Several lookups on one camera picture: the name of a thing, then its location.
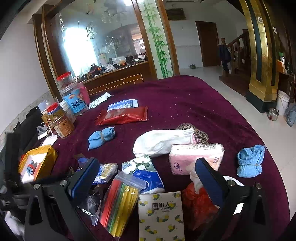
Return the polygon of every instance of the golden column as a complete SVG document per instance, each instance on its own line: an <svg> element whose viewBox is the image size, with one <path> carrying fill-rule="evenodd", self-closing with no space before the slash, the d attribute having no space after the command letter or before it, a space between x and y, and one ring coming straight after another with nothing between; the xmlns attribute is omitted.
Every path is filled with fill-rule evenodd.
<svg viewBox="0 0 296 241"><path fill-rule="evenodd" d="M247 21L251 47L251 80L246 96L258 111L275 107L279 73L279 36L272 10L263 0L239 0Z"/></svg>

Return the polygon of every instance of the white floor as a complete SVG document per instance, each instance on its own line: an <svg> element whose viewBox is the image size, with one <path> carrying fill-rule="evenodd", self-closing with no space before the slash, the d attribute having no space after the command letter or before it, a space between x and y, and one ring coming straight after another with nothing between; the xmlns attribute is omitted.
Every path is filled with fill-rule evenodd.
<svg viewBox="0 0 296 241"><path fill-rule="evenodd" d="M296 124L287 125L283 116L270 121L266 113L259 113L245 97L219 80L221 67L180 69L180 74L201 78L227 99L250 123L271 153L283 178L290 206L290 217L296 211Z"/></svg>

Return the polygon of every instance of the wooden door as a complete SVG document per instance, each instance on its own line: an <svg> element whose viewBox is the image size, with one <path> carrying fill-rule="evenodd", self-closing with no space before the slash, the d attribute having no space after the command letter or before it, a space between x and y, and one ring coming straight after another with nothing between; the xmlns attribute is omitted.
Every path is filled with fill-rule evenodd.
<svg viewBox="0 0 296 241"><path fill-rule="evenodd" d="M216 24L201 21L195 21L195 23L200 38L203 66L220 65L220 59L218 56L219 40Z"/></svg>

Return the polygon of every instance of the velvet tablecloth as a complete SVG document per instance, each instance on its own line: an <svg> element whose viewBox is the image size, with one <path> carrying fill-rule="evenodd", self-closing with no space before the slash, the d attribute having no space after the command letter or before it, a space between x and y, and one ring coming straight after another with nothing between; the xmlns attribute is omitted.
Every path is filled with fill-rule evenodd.
<svg viewBox="0 0 296 241"><path fill-rule="evenodd" d="M225 149L219 172L238 179L245 185L261 183L266 193L271 219L272 237L278 237L289 222L289 204L285 186L279 170L268 150L262 163L262 174L255 178L237 176L237 154L244 147L264 145L255 130L243 116L217 91L203 80L192 76L176 76L159 81L131 85L128 88L109 92L113 97L88 110L78 117L76 129L70 137L59 138L53 145L59 156L52 174L66 173L70 166L77 168L74 155L96 157L101 163L121 163L134 158L133 144L137 137L150 130L175 129L179 124L192 123L209 135L210 143L220 143ZM115 125L116 137L97 149L88 151L88 137L107 126L95 126L94 121L109 104L138 99L139 106L148 106L146 122ZM173 175L168 162L169 155L152 158L155 168L163 180L166 192L182 191L191 182L187 175ZM121 237L121 241L138 240L137 207ZM112 240L111 235L100 225L91 227L98 240ZM187 240L194 240L185 233Z"/></svg>

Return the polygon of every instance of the screw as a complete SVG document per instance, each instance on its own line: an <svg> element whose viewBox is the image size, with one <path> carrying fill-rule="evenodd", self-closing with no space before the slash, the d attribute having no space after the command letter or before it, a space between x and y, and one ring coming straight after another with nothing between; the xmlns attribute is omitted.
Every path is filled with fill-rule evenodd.
<svg viewBox="0 0 296 241"><path fill-rule="evenodd" d="M235 181L233 181L233 180L230 179L230 180L227 181L227 184L229 186L233 187L235 185Z"/></svg>
<svg viewBox="0 0 296 241"><path fill-rule="evenodd" d="M68 184L68 181L63 180L59 183L62 187L66 186Z"/></svg>
<svg viewBox="0 0 296 241"><path fill-rule="evenodd" d="M260 183L256 183L256 184L255 184L255 187L256 187L257 189L261 189L261 188L262 188L262 186L261 186Z"/></svg>
<svg viewBox="0 0 296 241"><path fill-rule="evenodd" d="M40 184L35 184L34 186L33 186L33 188L35 189L35 190L37 190L38 188L40 187Z"/></svg>

